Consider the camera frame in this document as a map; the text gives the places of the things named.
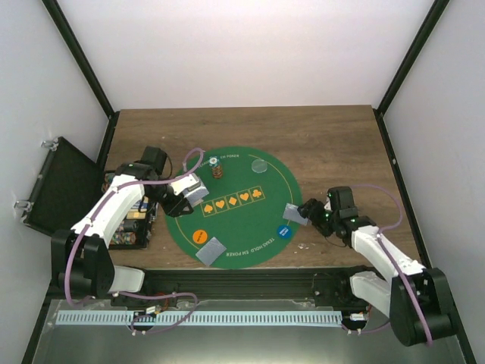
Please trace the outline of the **dealt cards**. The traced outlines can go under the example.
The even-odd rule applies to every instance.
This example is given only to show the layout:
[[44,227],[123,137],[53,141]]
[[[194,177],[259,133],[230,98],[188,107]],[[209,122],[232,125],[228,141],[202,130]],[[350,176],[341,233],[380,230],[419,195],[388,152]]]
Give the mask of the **dealt cards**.
[[211,266],[227,248],[219,239],[212,237],[197,253],[196,258],[206,266]]
[[302,226],[306,226],[308,223],[307,218],[303,218],[299,211],[298,211],[298,206],[287,203],[285,206],[285,209],[283,211],[283,219],[286,219],[291,222],[295,222],[297,224],[300,224]]

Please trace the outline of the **black poker chip case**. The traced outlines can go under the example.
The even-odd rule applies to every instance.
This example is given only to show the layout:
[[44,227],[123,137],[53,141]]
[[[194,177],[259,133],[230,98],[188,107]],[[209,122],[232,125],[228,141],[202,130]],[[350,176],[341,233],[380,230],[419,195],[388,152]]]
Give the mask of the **black poker chip case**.
[[157,205],[144,196],[129,209],[110,241],[111,250],[144,249],[149,245]]

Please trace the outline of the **blue small blind button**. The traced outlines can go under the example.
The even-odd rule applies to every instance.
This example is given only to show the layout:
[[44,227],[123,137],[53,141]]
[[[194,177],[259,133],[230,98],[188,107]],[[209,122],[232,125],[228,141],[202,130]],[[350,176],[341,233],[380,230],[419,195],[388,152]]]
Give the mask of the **blue small blind button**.
[[277,227],[277,236],[280,239],[291,239],[293,236],[293,229],[287,224],[282,224]]

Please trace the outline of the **clear round dealer button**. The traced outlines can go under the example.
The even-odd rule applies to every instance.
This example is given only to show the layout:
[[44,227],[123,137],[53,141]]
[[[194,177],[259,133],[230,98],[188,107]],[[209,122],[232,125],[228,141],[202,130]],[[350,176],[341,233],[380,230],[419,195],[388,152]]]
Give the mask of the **clear round dealer button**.
[[252,161],[251,169],[256,174],[265,173],[268,169],[268,162],[264,159],[257,158]]

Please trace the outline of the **black mounting rail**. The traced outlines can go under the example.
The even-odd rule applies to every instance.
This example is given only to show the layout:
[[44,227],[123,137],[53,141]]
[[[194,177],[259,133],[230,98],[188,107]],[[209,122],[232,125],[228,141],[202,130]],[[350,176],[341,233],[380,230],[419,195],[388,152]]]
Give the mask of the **black mounting rail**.
[[198,300],[312,300],[316,306],[358,310],[370,305],[383,314],[391,306],[411,309],[411,299],[399,277],[382,280],[372,268],[268,268],[243,270],[147,270],[137,293],[113,297],[98,293],[113,306],[143,308],[175,306],[180,293]]

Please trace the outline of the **orange big blind button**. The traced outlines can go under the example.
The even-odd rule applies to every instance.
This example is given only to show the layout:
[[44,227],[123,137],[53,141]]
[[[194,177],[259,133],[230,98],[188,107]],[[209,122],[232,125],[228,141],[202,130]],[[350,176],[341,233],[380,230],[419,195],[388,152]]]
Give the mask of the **orange big blind button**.
[[192,240],[195,244],[202,245],[208,241],[208,233],[205,230],[198,229],[193,232]]

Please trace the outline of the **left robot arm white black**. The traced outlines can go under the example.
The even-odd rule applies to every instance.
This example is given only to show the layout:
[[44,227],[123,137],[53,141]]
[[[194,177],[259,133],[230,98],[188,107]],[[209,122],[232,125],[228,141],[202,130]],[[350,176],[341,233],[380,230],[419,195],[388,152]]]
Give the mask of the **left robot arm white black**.
[[148,197],[164,207],[171,217],[190,214],[191,194],[202,188],[196,177],[201,162],[172,179],[162,177],[166,154],[148,146],[142,158],[125,162],[101,199],[80,221],[68,230],[58,230],[51,239],[52,282],[64,291],[72,307],[109,294],[127,295],[137,306],[147,306],[155,288],[145,281],[141,268],[114,265],[109,246],[115,231],[133,205]]

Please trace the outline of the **round green poker mat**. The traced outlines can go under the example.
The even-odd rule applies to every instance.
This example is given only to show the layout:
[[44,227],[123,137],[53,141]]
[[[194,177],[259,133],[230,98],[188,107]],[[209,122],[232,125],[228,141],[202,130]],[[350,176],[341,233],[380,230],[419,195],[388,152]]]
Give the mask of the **round green poker mat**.
[[[211,156],[221,159],[221,179],[211,175]],[[268,162],[265,173],[252,171],[251,163],[257,158]],[[208,240],[216,237],[227,248],[212,264],[223,269],[264,263],[281,253],[296,235],[299,224],[283,219],[283,211],[287,203],[301,205],[302,193],[290,169],[273,155],[244,146],[208,150],[196,175],[209,194],[192,214],[166,219],[175,244],[190,257],[195,258],[205,245],[192,240],[198,229],[207,231]],[[291,239],[277,236],[277,227],[282,224],[293,229]]]

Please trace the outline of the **light blue slotted strip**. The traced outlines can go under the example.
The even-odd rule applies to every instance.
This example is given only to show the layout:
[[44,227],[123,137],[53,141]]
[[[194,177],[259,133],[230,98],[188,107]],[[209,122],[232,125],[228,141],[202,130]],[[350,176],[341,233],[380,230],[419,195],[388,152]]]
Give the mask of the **light blue slotted strip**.
[[139,318],[135,311],[69,311],[58,312],[56,325],[170,326],[302,326],[338,328],[343,316],[332,311],[166,311],[154,317]]

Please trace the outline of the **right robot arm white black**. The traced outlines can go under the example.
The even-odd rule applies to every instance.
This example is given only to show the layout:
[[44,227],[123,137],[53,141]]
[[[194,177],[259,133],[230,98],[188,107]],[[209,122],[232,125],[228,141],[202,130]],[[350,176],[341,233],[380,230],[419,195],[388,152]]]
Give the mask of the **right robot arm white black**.
[[341,303],[369,303],[406,347],[457,334],[458,313],[445,274],[404,254],[385,236],[385,227],[361,215],[351,187],[330,188],[325,202],[309,199],[297,212],[322,236],[336,235],[374,267],[337,285]]

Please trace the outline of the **stacked poker chips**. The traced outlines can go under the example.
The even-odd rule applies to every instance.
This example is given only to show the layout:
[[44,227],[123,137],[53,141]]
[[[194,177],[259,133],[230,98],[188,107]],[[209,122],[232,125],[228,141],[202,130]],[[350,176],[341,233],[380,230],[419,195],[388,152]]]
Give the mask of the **stacked poker chips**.
[[223,168],[221,159],[217,156],[211,156],[208,159],[208,165],[211,169],[211,175],[215,179],[221,179],[223,177]]

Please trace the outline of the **blue patterned card deck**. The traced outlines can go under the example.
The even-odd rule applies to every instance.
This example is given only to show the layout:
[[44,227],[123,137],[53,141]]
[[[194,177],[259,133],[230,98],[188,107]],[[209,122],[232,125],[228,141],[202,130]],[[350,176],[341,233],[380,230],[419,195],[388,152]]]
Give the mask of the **blue patterned card deck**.
[[190,187],[184,192],[184,196],[192,207],[200,204],[209,194],[207,187],[201,182],[196,187]]

